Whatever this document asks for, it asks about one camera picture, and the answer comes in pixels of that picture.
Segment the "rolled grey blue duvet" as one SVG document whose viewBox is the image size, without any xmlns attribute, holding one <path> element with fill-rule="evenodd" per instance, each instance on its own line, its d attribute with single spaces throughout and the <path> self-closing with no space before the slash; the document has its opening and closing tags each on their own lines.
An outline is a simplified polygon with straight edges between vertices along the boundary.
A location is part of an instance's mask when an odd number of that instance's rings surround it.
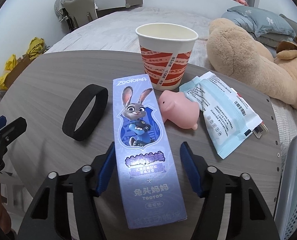
<svg viewBox="0 0 297 240">
<path fill-rule="evenodd" d="M 269 37 L 256 37 L 253 33 L 253 23 L 246 17 L 238 14 L 237 12 L 228 11 L 226 11 L 221 17 L 229 19 L 239 27 L 245 29 L 256 41 L 262 43 L 271 52 L 273 57 L 276 57 L 276 47 L 279 43 Z"/>
</svg>

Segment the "grey flowered pillow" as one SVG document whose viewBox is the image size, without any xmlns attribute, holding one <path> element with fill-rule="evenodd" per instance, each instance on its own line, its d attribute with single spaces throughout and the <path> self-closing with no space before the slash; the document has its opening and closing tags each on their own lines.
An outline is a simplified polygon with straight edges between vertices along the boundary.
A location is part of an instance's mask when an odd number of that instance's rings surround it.
<svg viewBox="0 0 297 240">
<path fill-rule="evenodd" d="M 291 25 L 281 16 L 260 8 L 243 5 L 229 8 L 228 12 L 237 12 L 253 23 L 253 33 L 256 37 L 266 34 L 286 35 L 294 38 L 296 33 Z"/>
</svg>

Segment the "light blue mask packet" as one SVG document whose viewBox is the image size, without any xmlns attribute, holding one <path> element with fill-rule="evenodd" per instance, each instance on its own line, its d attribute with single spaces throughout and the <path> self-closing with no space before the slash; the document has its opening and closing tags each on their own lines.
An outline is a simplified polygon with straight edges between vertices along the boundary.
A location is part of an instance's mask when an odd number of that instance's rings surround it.
<svg viewBox="0 0 297 240">
<path fill-rule="evenodd" d="M 199 104 L 207 131 L 221 159 L 236 150 L 263 122 L 237 91 L 212 72 L 181 85 L 180 92 Z"/>
</svg>

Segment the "yellow bag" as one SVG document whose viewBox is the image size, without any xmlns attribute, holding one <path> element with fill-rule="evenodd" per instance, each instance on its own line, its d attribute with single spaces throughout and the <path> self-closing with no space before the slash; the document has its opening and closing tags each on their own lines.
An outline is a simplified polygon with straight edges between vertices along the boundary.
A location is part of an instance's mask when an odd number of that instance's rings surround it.
<svg viewBox="0 0 297 240">
<path fill-rule="evenodd" d="M 8 90 L 17 77 L 30 65 L 38 56 L 47 51 L 43 38 L 35 37 L 31 40 L 26 53 L 17 58 L 12 54 L 5 63 L 3 75 L 0 76 L 0 90 Z"/>
</svg>

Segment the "large beige teddy bear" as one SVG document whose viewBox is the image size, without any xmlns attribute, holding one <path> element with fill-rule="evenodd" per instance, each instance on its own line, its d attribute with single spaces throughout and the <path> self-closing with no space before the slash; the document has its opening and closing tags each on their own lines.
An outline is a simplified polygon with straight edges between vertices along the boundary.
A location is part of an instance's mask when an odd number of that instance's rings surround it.
<svg viewBox="0 0 297 240">
<path fill-rule="evenodd" d="M 297 109 L 297 46 L 273 57 L 245 29 L 225 18 L 211 22 L 207 55 L 213 68 Z"/>
</svg>

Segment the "red white paper cup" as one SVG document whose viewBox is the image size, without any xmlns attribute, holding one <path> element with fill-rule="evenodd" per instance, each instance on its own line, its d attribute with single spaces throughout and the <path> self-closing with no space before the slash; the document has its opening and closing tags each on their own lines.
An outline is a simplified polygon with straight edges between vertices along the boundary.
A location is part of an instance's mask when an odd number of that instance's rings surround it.
<svg viewBox="0 0 297 240">
<path fill-rule="evenodd" d="M 194 30 L 172 23 L 139 26 L 138 36 L 144 71 L 156 90 L 174 90 L 182 80 L 194 44 L 199 38 Z"/>
</svg>

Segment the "grey perforated trash basket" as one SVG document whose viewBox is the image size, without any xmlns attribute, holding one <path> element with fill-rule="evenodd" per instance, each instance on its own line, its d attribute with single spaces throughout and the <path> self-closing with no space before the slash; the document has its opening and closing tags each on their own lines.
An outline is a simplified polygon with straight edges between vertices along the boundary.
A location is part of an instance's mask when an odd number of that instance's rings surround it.
<svg viewBox="0 0 297 240">
<path fill-rule="evenodd" d="M 274 220 L 280 239 L 297 239 L 297 136 L 285 159 Z"/>
</svg>

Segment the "purple rabbit toothpaste box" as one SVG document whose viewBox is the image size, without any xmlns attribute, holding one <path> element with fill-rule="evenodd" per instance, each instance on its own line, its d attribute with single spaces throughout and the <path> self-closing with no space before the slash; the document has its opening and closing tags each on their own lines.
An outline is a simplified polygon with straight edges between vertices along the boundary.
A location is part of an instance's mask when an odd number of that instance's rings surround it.
<svg viewBox="0 0 297 240">
<path fill-rule="evenodd" d="M 117 173 L 129 229 L 185 220 L 164 122 L 147 74 L 113 80 Z"/>
</svg>

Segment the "pink pig toy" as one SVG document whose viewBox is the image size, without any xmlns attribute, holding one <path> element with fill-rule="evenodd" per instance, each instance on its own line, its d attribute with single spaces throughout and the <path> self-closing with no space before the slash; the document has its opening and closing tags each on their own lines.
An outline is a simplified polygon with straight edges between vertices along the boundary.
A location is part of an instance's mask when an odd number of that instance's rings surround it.
<svg viewBox="0 0 297 240">
<path fill-rule="evenodd" d="M 190 101 L 183 92 L 163 91 L 158 99 L 158 105 L 163 123 L 169 120 L 182 129 L 197 130 L 199 104 Z"/>
</svg>

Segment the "grey chair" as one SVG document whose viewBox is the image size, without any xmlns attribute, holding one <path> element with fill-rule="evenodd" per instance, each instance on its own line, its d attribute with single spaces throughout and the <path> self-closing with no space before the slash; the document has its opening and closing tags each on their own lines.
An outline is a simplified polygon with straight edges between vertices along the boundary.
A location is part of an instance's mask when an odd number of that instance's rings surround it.
<svg viewBox="0 0 297 240">
<path fill-rule="evenodd" d="M 67 23 L 70 32 L 97 19 L 94 0 L 56 0 L 54 11 L 59 22 Z"/>
</svg>

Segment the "white red box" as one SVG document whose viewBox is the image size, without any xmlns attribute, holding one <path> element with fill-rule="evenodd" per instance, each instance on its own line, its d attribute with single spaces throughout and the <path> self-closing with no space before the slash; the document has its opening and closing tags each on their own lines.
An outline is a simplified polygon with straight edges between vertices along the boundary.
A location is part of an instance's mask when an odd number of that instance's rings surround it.
<svg viewBox="0 0 297 240">
<path fill-rule="evenodd" d="M 253 134 L 258 139 L 260 139 L 263 135 L 266 135 L 267 133 L 268 133 L 268 128 L 263 122 L 260 123 L 255 129 L 253 129 Z"/>
</svg>

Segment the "black elastic band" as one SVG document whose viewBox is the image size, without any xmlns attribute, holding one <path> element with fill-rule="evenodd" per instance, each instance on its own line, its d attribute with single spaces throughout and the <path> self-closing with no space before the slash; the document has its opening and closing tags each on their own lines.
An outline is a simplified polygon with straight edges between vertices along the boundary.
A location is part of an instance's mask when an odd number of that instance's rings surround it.
<svg viewBox="0 0 297 240">
<path fill-rule="evenodd" d="M 95 103 L 89 115 L 85 118 L 81 126 L 76 128 L 78 121 L 93 98 L 95 98 Z M 62 124 L 63 133 L 76 141 L 87 139 L 103 117 L 107 103 L 108 89 L 106 87 L 96 84 L 86 86 L 78 94 L 65 115 Z"/>
</svg>

